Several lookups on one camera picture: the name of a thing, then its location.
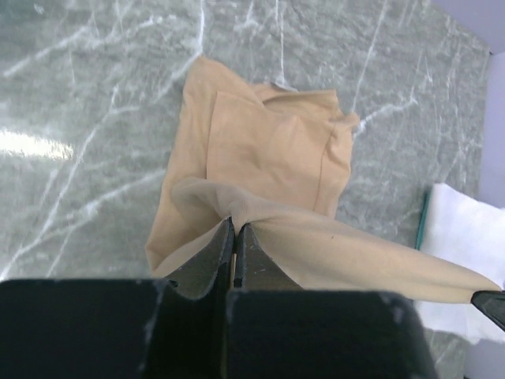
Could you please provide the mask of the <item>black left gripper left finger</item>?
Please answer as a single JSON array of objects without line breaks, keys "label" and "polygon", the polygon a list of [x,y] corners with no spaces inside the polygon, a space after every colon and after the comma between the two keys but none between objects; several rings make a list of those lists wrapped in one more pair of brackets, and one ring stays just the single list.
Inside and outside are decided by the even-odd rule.
[{"label": "black left gripper left finger", "polygon": [[234,227],[163,279],[1,284],[4,378],[219,378]]}]

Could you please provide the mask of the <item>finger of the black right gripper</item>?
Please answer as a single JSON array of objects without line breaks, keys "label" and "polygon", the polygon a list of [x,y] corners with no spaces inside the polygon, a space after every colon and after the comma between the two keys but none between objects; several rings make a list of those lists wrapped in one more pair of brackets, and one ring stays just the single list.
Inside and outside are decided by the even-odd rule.
[{"label": "finger of the black right gripper", "polygon": [[471,303],[501,330],[505,330],[504,291],[475,292]]}]

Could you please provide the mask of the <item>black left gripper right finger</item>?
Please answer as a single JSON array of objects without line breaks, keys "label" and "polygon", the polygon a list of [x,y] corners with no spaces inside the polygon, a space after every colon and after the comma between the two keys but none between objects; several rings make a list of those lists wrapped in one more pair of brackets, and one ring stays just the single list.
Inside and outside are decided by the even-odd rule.
[{"label": "black left gripper right finger", "polygon": [[413,304],[383,291],[299,288],[244,226],[226,297],[229,378],[434,378]]}]

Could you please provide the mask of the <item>beige t shirt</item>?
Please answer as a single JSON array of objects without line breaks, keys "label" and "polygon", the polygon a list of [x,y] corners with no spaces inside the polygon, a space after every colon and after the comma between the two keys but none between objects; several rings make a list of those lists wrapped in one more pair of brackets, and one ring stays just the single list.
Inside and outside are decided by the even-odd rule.
[{"label": "beige t shirt", "polygon": [[177,270],[231,219],[236,230],[250,225],[264,252],[304,289],[393,291],[446,303],[496,290],[473,270],[335,219],[358,123],[333,90],[250,84],[197,58],[145,247],[152,274]]}]

